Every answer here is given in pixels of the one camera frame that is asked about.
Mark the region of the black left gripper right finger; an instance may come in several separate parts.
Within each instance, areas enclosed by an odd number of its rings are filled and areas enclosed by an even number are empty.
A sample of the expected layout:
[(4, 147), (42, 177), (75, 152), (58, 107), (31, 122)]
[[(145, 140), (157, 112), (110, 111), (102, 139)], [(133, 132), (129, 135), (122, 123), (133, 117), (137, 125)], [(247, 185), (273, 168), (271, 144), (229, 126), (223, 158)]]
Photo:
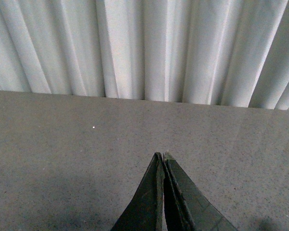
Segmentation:
[(236, 231), (214, 207), (177, 161), (163, 155), (164, 213), (169, 231)]

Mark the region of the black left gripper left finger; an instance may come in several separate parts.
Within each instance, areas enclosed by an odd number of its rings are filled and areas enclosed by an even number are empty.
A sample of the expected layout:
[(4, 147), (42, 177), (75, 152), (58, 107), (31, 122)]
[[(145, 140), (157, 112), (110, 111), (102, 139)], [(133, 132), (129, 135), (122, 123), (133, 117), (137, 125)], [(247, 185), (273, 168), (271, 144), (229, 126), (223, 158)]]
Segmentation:
[(162, 230), (164, 178), (161, 153), (154, 153), (132, 200), (111, 230)]

